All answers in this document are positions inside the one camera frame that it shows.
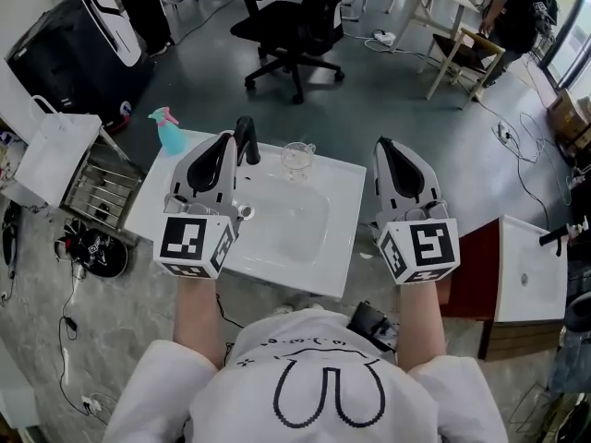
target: hand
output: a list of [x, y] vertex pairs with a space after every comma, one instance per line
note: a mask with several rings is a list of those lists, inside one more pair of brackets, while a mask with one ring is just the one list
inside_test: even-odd
[[482, 23], [480, 23], [480, 27], [478, 28], [478, 32], [488, 36], [492, 29], [495, 27], [494, 20], [489, 21], [488, 18], [484, 18]]

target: blue spray bottle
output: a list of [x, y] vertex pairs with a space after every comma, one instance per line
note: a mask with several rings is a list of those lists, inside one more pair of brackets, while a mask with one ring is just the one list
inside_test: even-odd
[[185, 135], [178, 128], [178, 121], [170, 114], [170, 108], [159, 108], [148, 118], [156, 120], [160, 142], [168, 154], [173, 156], [185, 150], [187, 144]]

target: faucet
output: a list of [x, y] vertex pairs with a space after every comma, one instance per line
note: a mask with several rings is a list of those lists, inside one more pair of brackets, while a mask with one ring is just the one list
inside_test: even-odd
[[250, 116], [241, 116], [238, 118], [236, 130], [234, 131], [234, 139], [238, 154], [237, 165], [242, 164], [244, 153], [247, 154], [248, 164], [254, 165], [260, 162], [257, 133], [255, 132], [255, 124]]

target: gray floor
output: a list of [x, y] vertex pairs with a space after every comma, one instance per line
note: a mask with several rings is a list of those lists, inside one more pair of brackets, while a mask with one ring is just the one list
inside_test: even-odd
[[[200, 0], [199, 6], [194, 6], [187, 1], [179, 7], [183, 20], [178, 31], [186, 32], [222, 3]], [[354, 34], [375, 28], [395, 30], [403, 4], [404, 0], [399, 0], [397, 11], [385, 16], [386, 0], [370, 0], [363, 22], [345, 23], [346, 30]], [[435, 9], [449, 20], [452, 8], [436, 1]], [[343, 65], [343, 84], [334, 85], [328, 71], [309, 71], [307, 101], [294, 106], [291, 80], [280, 71], [258, 81], [257, 93], [247, 96], [243, 77], [259, 65], [256, 47], [228, 32], [245, 15], [240, 3], [232, 3], [157, 59], [153, 80], [135, 108], [131, 126], [116, 137], [135, 161], [149, 168], [158, 151], [155, 125], [147, 119], [155, 108], [170, 106], [183, 128], [212, 133], [232, 128], [240, 115], [250, 114], [262, 142], [283, 145], [305, 140], [315, 143], [320, 155], [368, 168], [379, 136], [407, 144], [435, 168], [463, 233], [503, 213], [544, 224], [541, 208], [519, 184], [515, 158], [491, 134], [496, 117], [477, 104], [459, 111], [456, 107], [464, 101], [465, 93], [446, 83], [430, 102], [425, 101], [435, 70], [418, 77], [418, 60], [412, 55], [374, 54], [361, 41], [345, 38], [326, 55]], [[424, 51], [428, 41], [428, 31], [414, 25], [402, 48]], [[528, 112], [546, 130], [545, 111], [536, 93], [511, 75], [488, 91], [484, 103], [515, 125], [519, 124], [519, 113]], [[533, 154], [533, 149], [525, 140], [526, 154]], [[548, 152], [563, 180], [565, 167], [552, 147]], [[522, 164], [522, 175], [548, 206], [551, 225], [564, 222], [568, 209], [562, 204], [548, 157], [542, 156], [537, 165]], [[363, 221], [375, 213], [369, 182], [367, 187]], [[0, 336], [35, 388], [42, 430], [48, 439], [55, 443], [99, 442], [102, 424], [71, 409], [57, 386], [62, 370], [57, 323], [72, 282], [70, 265], [55, 261], [52, 244], [64, 219], [61, 213], [48, 219], [25, 212], [15, 296], [0, 310]], [[365, 259], [360, 252], [374, 256]], [[321, 302], [350, 314], [359, 301], [369, 300], [394, 316], [395, 289], [385, 265], [375, 255], [367, 230], [359, 227], [342, 302]], [[4, 264], [0, 264], [2, 290], [5, 277]], [[218, 286], [227, 315], [242, 324], [268, 315], [290, 295], [283, 288], [229, 274], [223, 274]], [[94, 391], [117, 398], [148, 344], [170, 338], [174, 300], [174, 280], [151, 263], [151, 245], [146, 242], [133, 250], [122, 277], [99, 281], [89, 276], [81, 282], [68, 306], [68, 314], [79, 325], [78, 338], [68, 341], [63, 332], [69, 354], [69, 382], [64, 388], [70, 400], [79, 406], [80, 396]], [[225, 338], [232, 341], [237, 330], [224, 326]], [[448, 319], [445, 328], [449, 353], [476, 355], [481, 324]], [[532, 385], [546, 383], [552, 359], [553, 353], [538, 353], [482, 365], [506, 422]], [[108, 400], [103, 402], [113, 408]], [[508, 424], [508, 428], [512, 441], [524, 440], [525, 434], [518, 433], [519, 425]]]

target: sink basin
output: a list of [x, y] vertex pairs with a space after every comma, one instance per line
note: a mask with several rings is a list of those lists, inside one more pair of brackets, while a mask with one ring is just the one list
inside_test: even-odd
[[[185, 131], [189, 152], [211, 137]], [[251, 212], [224, 268], [295, 289], [340, 298], [344, 292], [366, 169], [315, 156], [308, 180], [289, 180], [281, 148], [259, 144], [261, 161], [236, 172], [234, 200]], [[160, 151], [131, 208], [126, 229], [153, 241], [172, 173], [185, 153]]]

